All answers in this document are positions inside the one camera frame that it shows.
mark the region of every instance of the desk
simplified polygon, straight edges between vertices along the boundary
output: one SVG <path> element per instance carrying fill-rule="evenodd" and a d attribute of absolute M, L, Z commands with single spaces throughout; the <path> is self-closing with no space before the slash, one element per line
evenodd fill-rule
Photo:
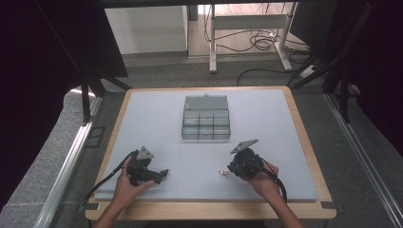
<path fill-rule="evenodd" d="M 183 88 L 165 89 L 132 89 L 126 93 L 118 120 L 115 124 L 106 155 L 104 157 L 98 178 L 99 182 L 106 170 L 111 151 L 116 141 L 127 104 L 132 92 L 135 91 L 175 91 Z M 336 215 L 336 209 L 323 208 L 322 205 L 332 204 L 332 198 L 321 174 L 313 148 L 309 142 L 302 120 L 299 117 L 296 103 L 291 91 L 285 86 L 270 87 L 209 87 L 187 88 L 186 90 L 245 90 L 245 89 L 281 89 L 297 130 L 297 136 L 301 142 L 303 153 L 308 163 L 312 178 L 317 190 L 318 198 L 314 201 L 294 201 L 289 205 L 301 219 L 331 219 Z M 87 210 L 86 217 L 96 220 L 109 205 L 109 201 L 91 198 L 90 203 L 98 203 L 99 210 Z M 275 219 L 276 213 L 270 205 L 261 201 L 137 201 L 123 211 L 119 219 L 123 220 L 164 220 L 164 219 Z"/>

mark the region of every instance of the black cable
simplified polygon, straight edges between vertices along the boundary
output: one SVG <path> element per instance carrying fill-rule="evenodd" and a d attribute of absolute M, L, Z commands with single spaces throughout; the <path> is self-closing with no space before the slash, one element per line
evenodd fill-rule
<path fill-rule="evenodd" d="M 267 176 L 269 176 L 269 177 L 278 185 L 278 187 L 279 187 L 280 190 L 281 190 L 282 198 L 285 200 L 285 202 L 287 202 L 287 200 L 288 200 L 288 199 L 287 199 L 287 191 L 285 190 L 284 184 L 283 184 L 282 181 L 278 178 L 278 176 L 276 175 L 275 172 L 272 173 L 272 172 L 270 172 L 269 170 L 267 170 L 267 169 L 265 169 L 265 168 L 263 168 L 263 167 L 257 166 L 257 165 L 255 165 L 255 164 L 249 162 L 249 161 L 243 161 L 243 162 L 248 163 L 248 164 L 250 164 L 250 165 L 256 167 L 256 168 L 257 168 L 258 170 L 260 170 L 261 172 L 267 174 Z"/>
<path fill-rule="evenodd" d="M 329 220 L 328 220 L 328 219 L 326 219 L 326 220 L 325 220 L 325 223 L 323 223 L 322 228 L 327 228 L 327 224 L 328 224 L 328 222 L 329 222 Z"/>
<path fill-rule="evenodd" d="M 234 13 L 232 13 L 232 11 L 229 9 L 229 4 L 228 4 L 228 10 L 231 12 L 231 15 L 234 15 Z"/>
<path fill-rule="evenodd" d="M 277 71 L 277 70 L 265 69 L 265 68 L 246 69 L 238 76 L 238 78 L 237 78 L 237 86 L 240 86 L 240 78 L 242 77 L 242 75 L 247 73 L 247 72 L 249 72 L 249 71 L 268 71 L 268 72 L 274 72 L 274 73 L 294 73 L 294 72 L 297 72 L 297 70 L 293 70 L 293 71 Z"/>
<path fill-rule="evenodd" d="M 253 44 L 253 46 L 259 50 L 267 50 L 269 49 L 276 41 L 271 39 L 271 37 L 259 35 L 262 31 L 259 30 L 256 35 L 252 36 L 249 39 L 249 42 Z"/>
<path fill-rule="evenodd" d="M 259 11 L 259 9 L 261 8 L 261 13 L 263 13 L 263 4 L 261 3 L 260 4 L 260 6 L 258 7 L 258 9 L 256 9 L 256 12 L 255 12 L 255 14 L 257 14 L 258 13 L 258 11 Z"/>
<path fill-rule="evenodd" d="M 282 9 L 281 9 L 281 13 L 282 14 L 284 12 L 284 8 L 285 8 L 285 2 L 282 4 Z"/>
<path fill-rule="evenodd" d="M 272 169 L 272 167 L 270 166 L 269 162 L 267 162 L 264 158 L 261 158 L 261 160 L 264 161 L 264 162 L 267 164 L 267 167 L 269 167 L 269 169 L 272 170 L 272 172 L 273 172 L 274 174 L 276 174 L 275 171 L 274 171 L 274 170 Z"/>
<path fill-rule="evenodd" d="M 131 156 L 131 153 L 128 154 L 125 159 L 118 165 L 118 167 L 116 167 L 106 178 L 104 178 L 103 180 L 101 180 L 99 183 L 97 183 L 92 189 L 91 191 L 89 191 L 89 193 L 86 195 L 86 197 L 82 200 L 82 202 L 80 203 L 80 206 L 78 207 L 77 211 L 83 211 L 84 210 L 84 205 L 86 204 L 86 202 L 89 200 L 89 198 L 91 197 L 91 195 L 101 186 L 103 185 L 105 182 L 109 181 L 109 179 L 111 179 L 121 168 L 122 166 L 124 166 L 125 161 L 128 159 L 128 157 Z"/>
<path fill-rule="evenodd" d="M 208 23 L 208 17 L 210 16 L 210 10 L 211 10 L 211 6 L 208 9 L 208 13 L 207 13 L 207 18 L 205 17 L 205 5 L 203 5 L 203 12 L 204 12 L 204 39 L 208 42 L 211 42 L 210 38 L 208 37 L 207 34 L 207 23 Z"/>
<path fill-rule="evenodd" d="M 230 47 L 227 47 L 227 46 L 222 46 L 222 45 L 216 45 L 217 47 L 221 47 L 221 48 L 227 48 L 227 49 L 230 49 L 230 50 L 232 50 L 232 51 L 236 51 L 236 52 L 244 52 L 244 51 L 246 51 L 246 50 L 249 50 L 249 49 L 252 49 L 254 46 L 251 46 L 251 47 L 247 47 L 246 49 L 241 49 L 241 50 L 239 50 L 239 49 L 232 49 L 232 48 L 230 48 Z"/>
<path fill-rule="evenodd" d="M 309 55 L 309 57 L 305 60 L 305 62 L 303 62 L 302 65 L 299 67 L 299 69 L 296 70 L 296 71 L 294 72 L 294 74 L 291 76 L 291 78 L 290 78 L 290 80 L 288 81 L 288 83 L 287 83 L 286 86 L 287 86 L 287 87 L 290 87 L 291 82 L 292 82 L 294 79 L 296 79 L 296 77 L 298 77 L 299 74 L 300 74 L 303 70 L 305 70 L 305 68 L 306 68 L 307 66 L 313 64 L 314 61 L 316 60 L 316 58 L 317 58 L 317 54 L 311 54 L 311 55 Z"/>
<path fill-rule="evenodd" d="M 295 63 L 295 64 L 304 64 L 305 63 L 305 61 L 304 62 L 298 62 L 298 61 L 296 61 L 295 59 L 293 59 L 293 56 L 294 55 L 310 55 L 310 53 L 294 53 L 294 54 L 290 54 L 290 60 L 293 62 L 293 63 Z"/>

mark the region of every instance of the metal frame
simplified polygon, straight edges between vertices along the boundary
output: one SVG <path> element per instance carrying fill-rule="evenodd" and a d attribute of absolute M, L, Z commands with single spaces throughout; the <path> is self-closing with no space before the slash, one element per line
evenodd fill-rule
<path fill-rule="evenodd" d="M 84 146 L 84 142 L 86 141 L 86 137 L 91 129 L 94 116 L 98 111 L 98 107 L 100 106 L 102 98 L 96 98 L 91 105 L 91 115 L 87 124 L 84 124 L 78 130 L 76 138 L 68 151 L 67 157 L 65 159 L 65 163 L 63 164 L 59 175 L 53 187 L 50 190 L 48 198 L 42 208 L 41 213 L 39 214 L 38 219 L 35 222 L 33 227 L 35 228 L 43 228 L 49 227 L 53 217 L 56 213 L 57 207 L 59 206 L 60 200 L 62 199 L 63 194 L 65 193 L 65 189 L 67 187 L 68 181 L 70 179 L 71 173 L 74 169 L 75 164 L 80 157 L 82 148 Z"/>
<path fill-rule="evenodd" d="M 293 2 L 287 14 L 217 16 L 215 5 L 211 5 L 210 73 L 217 72 L 216 30 L 229 29 L 283 29 L 279 42 L 275 43 L 278 56 L 285 71 L 291 71 L 290 61 L 284 51 L 284 43 L 294 16 L 297 2 Z"/>
<path fill-rule="evenodd" d="M 334 95 L 325 94 L 325 99 L 329 103 L 333 114 L 336 116 L 338 123 L 341 126 L 343 133 L 346 135 L 355 155 L 362 166 L 365 174 L 367 175 L 371 185 L 373 186 L 376 194 L 378 195 L 381 203 L 385 207 L 386 213 L 389 215 L 394 227 L 403 227 L 403 214 L 396 199 L 392 195 L 388 186 L 384 183 L 370 157 L 367 155 L 364 147 L 356 136 L 350 124 L 346 123 L 343 117 L 338 112 L 338 104 Z"/>

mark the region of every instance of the aluminum rail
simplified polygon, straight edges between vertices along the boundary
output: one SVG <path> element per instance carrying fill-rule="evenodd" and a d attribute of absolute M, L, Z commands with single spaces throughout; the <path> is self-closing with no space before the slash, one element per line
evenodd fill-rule
<path fill-rule="evenodd" d="M 74 170 L 74 166 L 78 161 L 78 158 L 80 157 L 84 142 L 86 141 L 86 137 L 89 133 L 89 130 L 91 129 L 94 116 L 98 111 L 101 100 L 102 98 L 95 98 L 94 102 L 92 103 L 91 118 L 86 125 L 83 125 L 79 128 L 76 138 L 74 139 L 74 142 L 70 150 L 68 151 L 65 162 L 59 172 L 59 175 L 57 176 L 57 179 L 50 190 L 44 207 L 42 208 L 42 211 L 39 214 L 39 217 L 33 227 L 45 228 L 50 226 L 56 213 L 57 207 L 59 206 L 60 200 L 65 193 L 71 173 Z"/>
<path fill-rule="evenodd" d="M 365 174 L 370 180 L 375 192 L 377 193 L 381 203 L 385 207 L 386 213 L 389 215 L 394 227 L 403 227 L 403 214 L 396 199 L 392 195 L 389 188 L 386 186 L 385 182 L 379 176 L 374 164 L 371 162 L 370 157 L 367 155 L 364 147 L 359 141 L 357 135 L 355 134 L 353 128 L 350 124 L 346 123 L 340 113 L 338 112 L 338 103 L 334 95 L 325 94 L 325 98 L 332 108 L 333 114 L 336 116 L 338 123 L 346 135 L 351 147 L 353 148 L 355 155 L 362 166 Z"/>

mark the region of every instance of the black curtain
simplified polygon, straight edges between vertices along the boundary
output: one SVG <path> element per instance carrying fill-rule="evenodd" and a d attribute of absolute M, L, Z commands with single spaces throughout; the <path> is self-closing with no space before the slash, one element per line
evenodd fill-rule
<path fill-rule="evenodd" d="M 346 27 L 349 18 L 363 9 L 366 0 L 337 2 L 328 40 Z M 347 60 L 350 81 L 361 94 L 358 105 L 403 156 L 403 1 L 377 2 L 359 33 Z M 324 60 L 332 59 L 343 45 L 347 32 L 327 49 Z"/>
<path fill-rule="evenodd" d="M 44 11 L 32 0 L 0 6 L 0 208 L 56 124 L 64 96 L 81 84 L 80 72 L 127 75 L 104 9 L 39 4 Z"/>

